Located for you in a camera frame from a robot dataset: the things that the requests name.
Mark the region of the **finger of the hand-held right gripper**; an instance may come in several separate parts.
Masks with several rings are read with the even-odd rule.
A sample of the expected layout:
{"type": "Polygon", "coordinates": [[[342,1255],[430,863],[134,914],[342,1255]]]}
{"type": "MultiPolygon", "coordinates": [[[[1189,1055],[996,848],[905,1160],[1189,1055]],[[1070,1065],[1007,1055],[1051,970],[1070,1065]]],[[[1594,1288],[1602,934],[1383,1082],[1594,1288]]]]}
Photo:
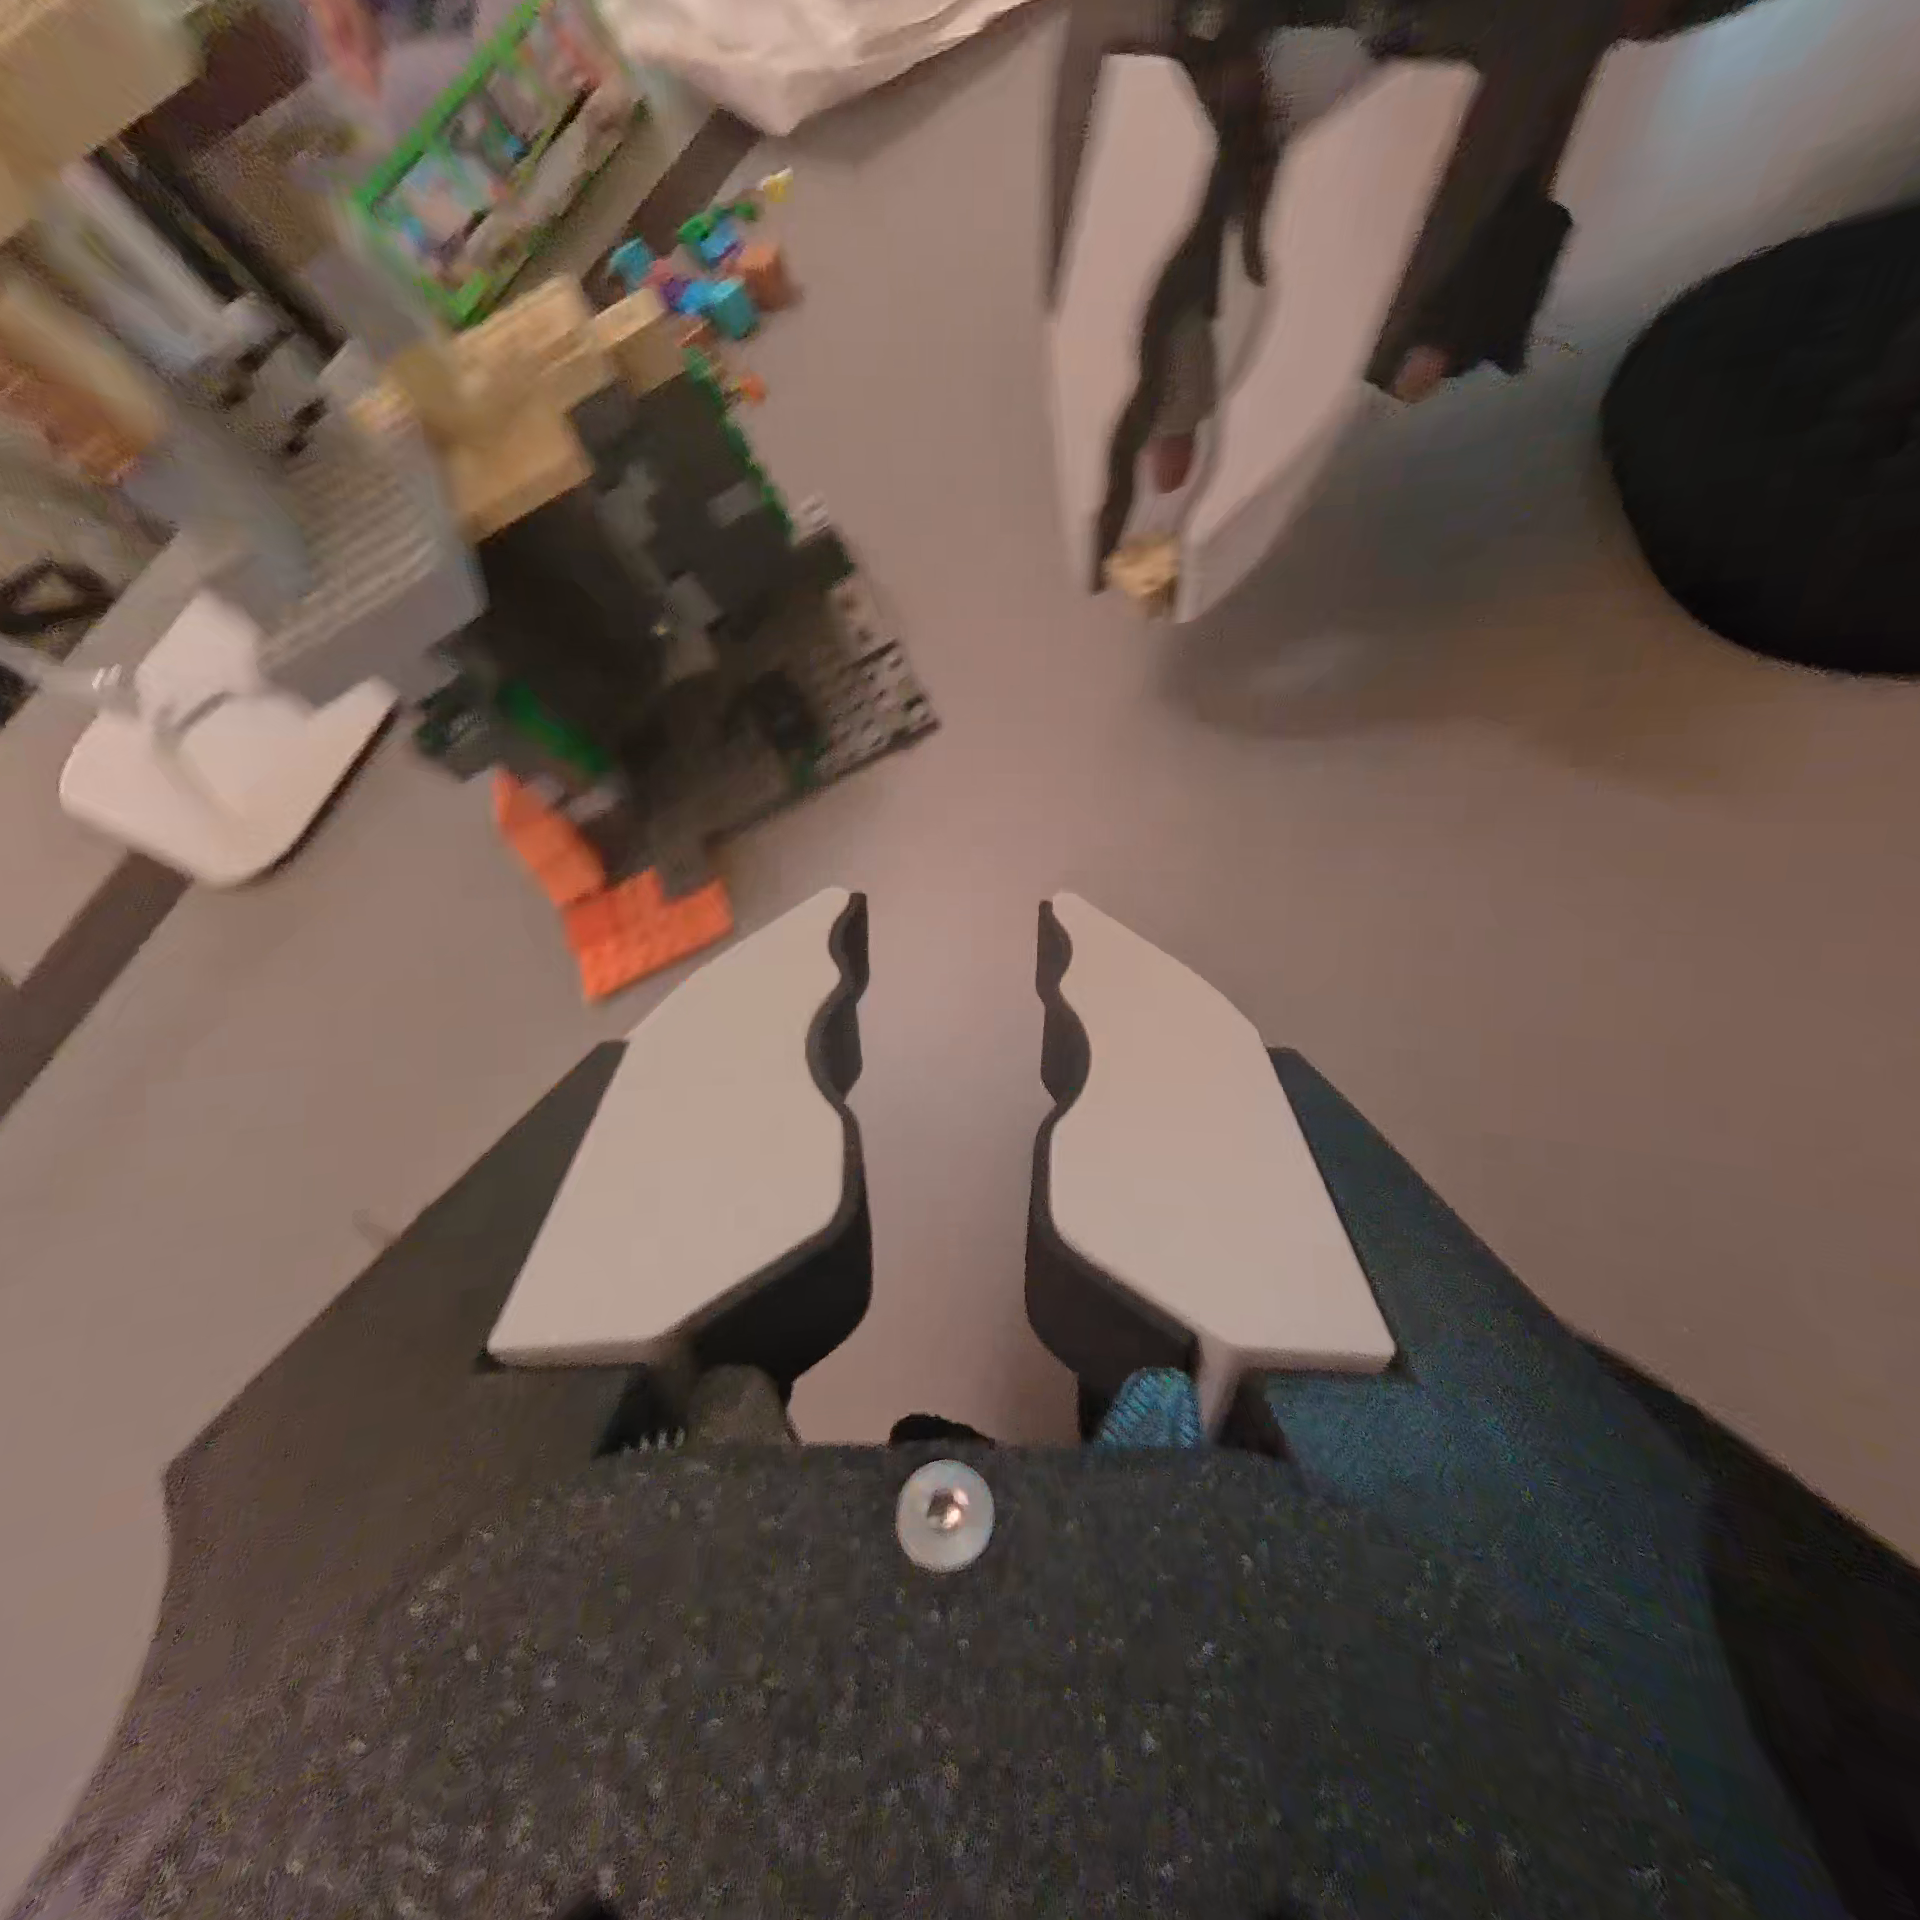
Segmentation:
{"type": "Polygon", "coordinates": [[[1213,129],[1185,67],[1099,62],[1051,301],[1051,443],[1070,559],[1099,559],[1126,407],[1141,387],[1146,305],[1213,173],[1213,129]]]}
{"type": "Polygon", "coordinates": [[[1367,366],[1475,92],[1474,63],[1380,62],[1287,138],[1261,227],[1267,289],[1183,520],[1180,622],[1211,614],[1270,552],[1360,416],[1367,366]]]}

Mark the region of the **pile of colourful toy figures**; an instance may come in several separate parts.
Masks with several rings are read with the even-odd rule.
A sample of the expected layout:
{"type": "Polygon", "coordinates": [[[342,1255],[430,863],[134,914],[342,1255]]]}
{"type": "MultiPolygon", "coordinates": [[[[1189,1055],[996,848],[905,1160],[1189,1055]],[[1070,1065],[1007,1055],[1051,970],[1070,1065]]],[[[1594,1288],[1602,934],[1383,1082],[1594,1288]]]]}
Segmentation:
{"type": "Polygon", "coordinates": [[[724,354],[798,301],[778,241],[763,233],[769,210],[793,194],[793,178],[778,165],[730,202],[691,213],[667,248],[626,237],[603,255],[615,301],[595,328],[632,393],[691,372],[723,407],[768,400],[763,379],[730,367],[724,354]]]}

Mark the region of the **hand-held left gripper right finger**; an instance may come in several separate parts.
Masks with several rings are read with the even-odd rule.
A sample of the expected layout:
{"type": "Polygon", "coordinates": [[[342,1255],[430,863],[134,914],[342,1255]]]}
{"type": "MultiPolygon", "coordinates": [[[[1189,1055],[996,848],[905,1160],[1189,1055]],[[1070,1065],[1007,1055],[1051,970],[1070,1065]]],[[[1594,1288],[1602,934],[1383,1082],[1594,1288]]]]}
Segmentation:
{"type": "Polygon", "coordinates": [[[1260,1029],[1081,895],[1039,916],[1024,1316],[1073,1374],[1383,1374],[1393,1333],[1260,1029]]]}

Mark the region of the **black textured pad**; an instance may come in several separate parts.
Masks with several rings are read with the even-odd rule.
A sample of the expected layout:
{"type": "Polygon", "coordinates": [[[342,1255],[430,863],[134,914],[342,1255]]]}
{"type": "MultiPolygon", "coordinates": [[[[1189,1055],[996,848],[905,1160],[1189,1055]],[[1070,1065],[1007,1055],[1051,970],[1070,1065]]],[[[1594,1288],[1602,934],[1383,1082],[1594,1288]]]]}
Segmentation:
{"type": "Polygon", "coordinates": [[[1706,633],[1916,682],[1916,204],[1686,289],[1611,377],[1602,454],[1650,578],[1706,633]]]}

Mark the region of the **heap of white paper bags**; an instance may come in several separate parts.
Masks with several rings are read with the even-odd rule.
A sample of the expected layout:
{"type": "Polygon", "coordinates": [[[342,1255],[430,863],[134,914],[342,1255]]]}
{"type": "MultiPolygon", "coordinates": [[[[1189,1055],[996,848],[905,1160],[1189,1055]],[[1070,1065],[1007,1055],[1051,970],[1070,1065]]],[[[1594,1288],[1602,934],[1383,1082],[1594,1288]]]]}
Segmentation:
{"type": "Polygon", "coordinates": [[[599,4],[622,55],[763,133],[874,92],[1023,4],[599,4]]]}

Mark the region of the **white book stand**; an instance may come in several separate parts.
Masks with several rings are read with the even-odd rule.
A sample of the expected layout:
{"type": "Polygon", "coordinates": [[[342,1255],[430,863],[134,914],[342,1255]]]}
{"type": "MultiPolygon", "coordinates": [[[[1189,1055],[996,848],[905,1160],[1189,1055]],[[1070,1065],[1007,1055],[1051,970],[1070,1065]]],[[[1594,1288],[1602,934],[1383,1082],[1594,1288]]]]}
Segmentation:
{"type": "Polygon", "coordinates": [[[103,612],[136,661],[50,658],[4,612],[4,695],[90,713],[62,775],[80,824],[234,888],[299,848],[393,697],[365,683],[317,711],[258,676],[269,617],[317,584],[291,492],[236,426],[142,359],[161,348],[131,348],[8,258],[63,173],[192,76],[186,29],[155,4],[4,4],[4,454],[34,450],[169,534],[103,612]]]}

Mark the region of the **toy brick tower build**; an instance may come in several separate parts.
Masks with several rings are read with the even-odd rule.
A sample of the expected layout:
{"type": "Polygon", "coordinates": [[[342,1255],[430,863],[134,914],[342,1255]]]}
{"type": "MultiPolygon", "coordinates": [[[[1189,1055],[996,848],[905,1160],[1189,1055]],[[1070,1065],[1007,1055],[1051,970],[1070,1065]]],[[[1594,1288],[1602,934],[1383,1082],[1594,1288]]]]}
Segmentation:
{"type": "Polygon", "coordinates": [[[492,784],[588,1005],[730,934],[741,830],[925,743],[928,695],[823,509],[786,502],[741,379],[657,299],[545,280],[452,337],[347,299],[365,377],[284,438],[310,584],[263,668],[382,682],[419,755],[492,784]]]}

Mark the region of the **green toy set box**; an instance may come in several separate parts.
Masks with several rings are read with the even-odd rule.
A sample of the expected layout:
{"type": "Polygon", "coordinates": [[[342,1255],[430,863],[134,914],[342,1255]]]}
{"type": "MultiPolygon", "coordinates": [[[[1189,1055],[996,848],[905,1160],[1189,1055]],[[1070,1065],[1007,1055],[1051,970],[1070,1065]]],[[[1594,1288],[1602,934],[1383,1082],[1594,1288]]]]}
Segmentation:
{"type": "Polygon", "coordinates": [[[449,328],[492,313],[646,116],[599,4],[312,4],[370,248],[449,328]]]}

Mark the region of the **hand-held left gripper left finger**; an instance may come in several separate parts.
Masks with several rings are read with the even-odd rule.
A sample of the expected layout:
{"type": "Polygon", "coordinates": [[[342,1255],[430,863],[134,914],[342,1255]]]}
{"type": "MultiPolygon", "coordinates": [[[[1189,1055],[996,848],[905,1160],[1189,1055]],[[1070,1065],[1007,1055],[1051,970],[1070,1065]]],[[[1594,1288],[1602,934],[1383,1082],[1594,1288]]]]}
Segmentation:
{"type": "Polygon", "coordinates": [[[508,1371],[647,1366],[862,1202],[869,900],[821,888],[640,1021],[489,1333],[508,1371]]]}

